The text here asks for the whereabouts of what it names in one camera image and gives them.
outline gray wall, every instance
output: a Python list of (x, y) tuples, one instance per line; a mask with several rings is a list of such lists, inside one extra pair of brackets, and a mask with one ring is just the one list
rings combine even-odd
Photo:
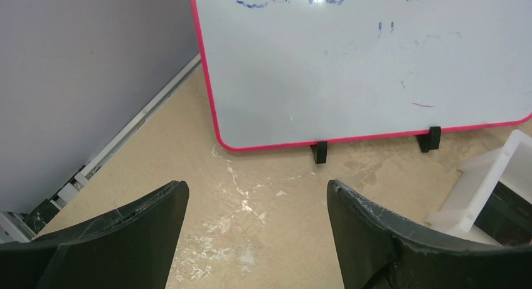
[(0, 0), (0, 211), (59, 190), (197, 52), (189, 0)]

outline pink border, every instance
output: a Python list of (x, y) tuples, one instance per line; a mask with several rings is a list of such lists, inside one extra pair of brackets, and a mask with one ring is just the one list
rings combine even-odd
[[(196, 0), (190, 0), (190, 4), (192, 6), (192, 13), (194, 14), (194, 24), (196, 25), (196, 34), (198, 36), (198, 45), (199, 45), (199, 53), (201, 54), (201, 64), (203, 65), (203, 73), (205, 74), (205, 84), (207, 86), (207, 93), (209, 95), (209, 103), (211, 106), (211, 114), (213, 116), (213, 123), (215, 126), (215, 132), (216, 132), (216, 139), (220, 143), (222, 147), (229, 151), (234, 152), (243, 152), (243, 151), (253, 151), (253, 150), (263, 150), (263, 149), (274, 149), (274, 148), (286, 148), (286, 147), (298, 147), (298, 146), (307, 146), (307, 145), (314, 145), (317, 143), (317, 140), (309, 140), (307, 142), (296, 142), (296, 143), (286, 143), (286, 144), (275, 144), (275, 145), (263, 145), (263, 146), (256, 146), (256, 147), (243, 147), (243, 148), (234, 148), (226, 143), (221, 138), (220, 134), (220, 128), (218, 125), (218, 117), (216, 116), (216, 107), (215, 107), (215, 101), (213, 96), (213, 90), (211, 86), (211, 78), (209, 76), (209, 68), (207, 65), (207, 59), (205, 55), (205, 46), (203, 44), (203, 36), (201, 35), (201, 27), (200, 27), (200, 17), (198, 15), (198, 7), (196, 5)], [(470, 125), (470, 126), (460, 126), (460, 127), (449, 127), (442, 129), (443, 132), (455, 132), (455, 131), (462, 131), (462, 130), (474, 130), (474, 129), (482, 129), (482, 128), (488, 128), (488, 127), (502, 127), (502, 126), (511, 126), (511, 125), (517, 125), (526, 122), (532, 118), (532, 112), (525, 118), (517, 121), (511, 121), (511, 122), (500, 122), (500, 123), (488, 123), (488, 124), (480, 124), (480, 125)], [(352, 142), (356, 140), (374, 140), (374, 139), (386, 139), (389, 137), (400, 137), (400, 136), (407, 136), (407, 135), (418, 135), (418, 134), (426, 134), (428, 132), (428, 129), (424, 130), (414, 130), (414, 131), (405, 131), (405, 132), (395, 132), (392, 134), (374, 134), (374, 135), (364, 135), (360, 137), (342, 137), (339, 139), (332, 139), (332, 140), (326, 140), (329, 143), (343, 143), (343, 142)]]

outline black clip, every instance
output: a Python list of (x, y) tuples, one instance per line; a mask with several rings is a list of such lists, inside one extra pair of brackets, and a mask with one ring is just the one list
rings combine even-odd
[(439, 126), (430, 127), (427, 134), (416, 135), (417, 142), (423, 153), (439, 149), (441, 137), (442, 128)]
[(311, 145), (311, 148), (314, 154), (314, 162), (316, 164), (325, 164), (327, 161), (327, 142), (320, 141), (316, 145)]

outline beige floor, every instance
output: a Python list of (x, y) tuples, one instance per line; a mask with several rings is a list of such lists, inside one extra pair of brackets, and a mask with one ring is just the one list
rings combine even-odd
[[(520, 128), (532, 135), (532, 122)], [(511, 130), (444, 134), (429, 154), (414, 137), (334, 144), (323, 166), (308, 147), (232, 154), (216, 143), (198, 69), (44, 232), (184, 180), (191, 194), (168, 288), (342, 288), (328, 180), (422, 222), (445, 201), (460, 161), (502, 146)]]

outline black bracket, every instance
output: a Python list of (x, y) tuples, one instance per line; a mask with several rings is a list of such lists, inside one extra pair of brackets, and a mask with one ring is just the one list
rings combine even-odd
[(440, 138), (442, 137), (441, 127), (430, 127), (427, 134), (416, 135), (421, 152), (427, 153), (440, 148)]
[(327, 142), (320, 141), (316, 145), (311, 145), (311, 148), (314, 154), (314, 162), (316, 164), (325, 164), (327, 161)]

